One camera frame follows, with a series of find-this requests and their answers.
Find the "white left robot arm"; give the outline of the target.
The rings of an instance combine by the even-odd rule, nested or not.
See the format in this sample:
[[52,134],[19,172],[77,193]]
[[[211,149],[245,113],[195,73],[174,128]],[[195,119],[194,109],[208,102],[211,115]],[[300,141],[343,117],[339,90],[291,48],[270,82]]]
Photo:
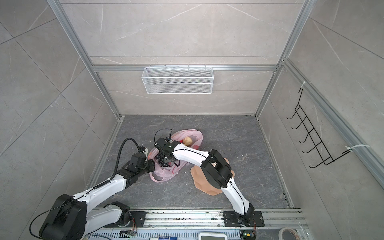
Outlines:
[[112,179],[75,195],[63,194],[54,202],[39,236],[44,240],[80,240],[85,235],[109,224],[126,226],[130,223],[129,207],[114,202],[103,209],[95,208],[121,192],[144,174],[155,170],[154,160],[144,153],[135,153],[130,162],[118,170]]

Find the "white device at bottom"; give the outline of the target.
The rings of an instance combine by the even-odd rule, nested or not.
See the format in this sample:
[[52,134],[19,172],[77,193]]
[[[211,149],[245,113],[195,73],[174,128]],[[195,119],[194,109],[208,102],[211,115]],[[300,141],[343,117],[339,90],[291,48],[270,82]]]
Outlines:
[[224,233],[201,232],[198,240],[228,240],[228,236]]

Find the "pink scalloped plate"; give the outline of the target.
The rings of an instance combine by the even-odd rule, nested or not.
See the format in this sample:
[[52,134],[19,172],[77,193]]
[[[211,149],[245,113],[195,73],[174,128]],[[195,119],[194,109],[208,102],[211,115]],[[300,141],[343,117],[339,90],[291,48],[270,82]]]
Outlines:
[[237,196],[234,171],[227,158],[215,163],[211,159],[202,159],[199,167],[196,165],[191,169],[191,175],[195,187],[210,196],[220,193],[227,197]]

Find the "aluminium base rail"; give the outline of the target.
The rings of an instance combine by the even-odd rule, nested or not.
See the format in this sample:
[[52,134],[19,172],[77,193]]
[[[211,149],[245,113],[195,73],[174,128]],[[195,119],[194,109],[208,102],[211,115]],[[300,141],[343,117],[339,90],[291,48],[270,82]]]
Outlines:
[[300,209],[260,209],[244,226],[228,210],[131,210],[136,229],[144,230],[259,230],[308,229]]

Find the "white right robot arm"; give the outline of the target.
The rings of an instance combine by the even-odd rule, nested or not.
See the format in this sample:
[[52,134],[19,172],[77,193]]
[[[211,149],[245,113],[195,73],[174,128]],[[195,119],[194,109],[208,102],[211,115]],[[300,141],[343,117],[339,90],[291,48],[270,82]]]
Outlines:
[[164,138],[159,138],[154,146],[160,151],[160,159],[165,163],[180,160],[200,167],[208,183],[228,198],[240,223],[247,227],[252,223],[255,208],[237,187],[231,166],[217,150],[199,151]]

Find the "pink plastic bag fruit print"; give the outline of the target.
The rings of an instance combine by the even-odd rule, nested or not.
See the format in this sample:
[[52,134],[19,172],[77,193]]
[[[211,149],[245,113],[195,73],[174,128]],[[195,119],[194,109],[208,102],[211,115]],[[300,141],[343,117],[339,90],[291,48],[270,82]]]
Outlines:
[[[183,144],[183,139],[186,137],[190,137],[193,140],[192,146],[187,147]],[[178,131],[171,135],[171,139],[172,141],[180,142],[173,152],[177,161],[170,163],[168,167],[161,167],[158,161],[155,160],[155,156],[159,153],[155,147],[148,155],[148,159],[155,161],[156,170],[150,173],[150,177],[155,183],[166,182],[172,179],[187,163],[200,166],[203,156],[206,156],[205,153],[199,151],[203,141],[203,134],[196,129]]]

